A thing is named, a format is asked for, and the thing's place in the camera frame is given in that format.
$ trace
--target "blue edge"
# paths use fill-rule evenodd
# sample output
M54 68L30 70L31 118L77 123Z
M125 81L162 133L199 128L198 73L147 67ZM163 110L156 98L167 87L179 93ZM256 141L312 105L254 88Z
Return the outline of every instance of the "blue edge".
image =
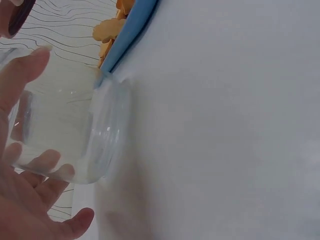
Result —
M107 54L101 70L104 73L111 73L115 70L116 64L125 55L139 33L148 23L158 0L136 0L130 14L128 15L122 31L115 39L109 53Z

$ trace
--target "transparent cup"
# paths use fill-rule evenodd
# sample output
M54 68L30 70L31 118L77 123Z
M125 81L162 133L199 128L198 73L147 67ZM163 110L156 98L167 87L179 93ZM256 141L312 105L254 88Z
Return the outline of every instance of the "transparent cup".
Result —
M27 49L0 51L0 69ZM22 152L12 165L37 174L89 184L107 174L126 139L130 85L112 74L51 56L28 83L9 115L6 146Z

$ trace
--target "orange snack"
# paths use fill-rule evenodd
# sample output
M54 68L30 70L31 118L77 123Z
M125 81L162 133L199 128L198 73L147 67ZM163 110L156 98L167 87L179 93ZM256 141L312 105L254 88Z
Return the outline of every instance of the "orange snack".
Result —
M118 20L116 18L102 21L94 27L92 36L95 40L103 43L109 42L110 39L115 40L125 22L125 19Z
M110 51L112 44L114 44L115 40L110 39L107 43L102 43L100 46L100 52L99 52L99 57L100 58L105 58Z

